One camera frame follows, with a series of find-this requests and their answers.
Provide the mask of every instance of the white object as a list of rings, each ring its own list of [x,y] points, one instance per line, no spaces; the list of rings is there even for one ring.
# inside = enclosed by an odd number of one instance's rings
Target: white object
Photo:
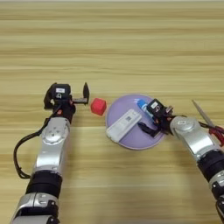
[[[130,109],[106,130],[107,136],[118,143],[140,120],[142,116]]]

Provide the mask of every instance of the red cube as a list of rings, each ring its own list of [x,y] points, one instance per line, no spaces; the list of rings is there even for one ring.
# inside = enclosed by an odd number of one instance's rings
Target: red cube
[[[107,108],[107,103],[103,99],[95,98],[91,103],[91,111],[98,116],[102,116]]]

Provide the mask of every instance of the purple plate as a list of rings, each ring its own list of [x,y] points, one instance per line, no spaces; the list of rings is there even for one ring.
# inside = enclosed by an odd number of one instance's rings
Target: purple plate
[[[143,99],[151,102],[153,99],[141,94],[128,94],[122,96],[112,103],[106,116],[107,128],[124,115],[129,109],[134,109],[140,113],[143,118],[140,122],[146,123],[150,128],[155,128],[149,117],[137,106],[137,101]],[[158,134],[155,138],[142,132],[137,125],[119,142],[123,147],[132,150],[146,150],[158,144],[164,137],[163,133]]]

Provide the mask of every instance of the wood grain surface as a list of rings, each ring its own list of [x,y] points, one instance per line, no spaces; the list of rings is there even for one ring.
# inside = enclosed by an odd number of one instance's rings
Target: wood grain surface
[[[12,163],[17,141],[50,115],[55,81],[110,105],[139,93],[224,125],[224,3],[0,3],[0,214],[9,223],[27,181]],[[168,136],[126,150],[105,136],[105,117],[78,106],[59,217],[66,224],[216,224],[214,198],[189,151]],[[40,139],[24,144],[30,172]]]

